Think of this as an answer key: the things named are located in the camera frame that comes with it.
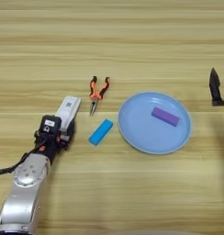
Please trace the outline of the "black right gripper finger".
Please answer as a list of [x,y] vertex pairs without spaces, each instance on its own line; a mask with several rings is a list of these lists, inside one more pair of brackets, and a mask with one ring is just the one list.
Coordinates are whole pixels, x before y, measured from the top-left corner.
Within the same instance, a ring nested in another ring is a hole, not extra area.
[[211,69],[209,77],[209,89],[212,97],[212,106],[224,106],[224,100],[220,94],[220,81],[214,68]]

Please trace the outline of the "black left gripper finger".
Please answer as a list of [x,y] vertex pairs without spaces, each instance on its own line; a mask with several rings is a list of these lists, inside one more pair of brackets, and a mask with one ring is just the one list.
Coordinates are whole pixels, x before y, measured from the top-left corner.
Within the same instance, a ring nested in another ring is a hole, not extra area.
[[75,130],[75,121],[72,120],[69,124],[69,127],[67,128],[67,136],[69,137],[68,141],[71,141],[73,138],[73,134],[74,134],[74,130]]

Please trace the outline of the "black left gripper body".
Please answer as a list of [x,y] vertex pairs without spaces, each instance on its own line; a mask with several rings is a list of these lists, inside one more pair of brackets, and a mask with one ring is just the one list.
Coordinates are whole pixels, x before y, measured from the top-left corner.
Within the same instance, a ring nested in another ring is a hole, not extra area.
[[34,137],[35,149],[33,152],[46,156],[50,162],[54,161],[62,149],[66,150],[71,141],[69,136],[58,134],[54,137],[51,134],[40,133],[39,131],[35,132]]

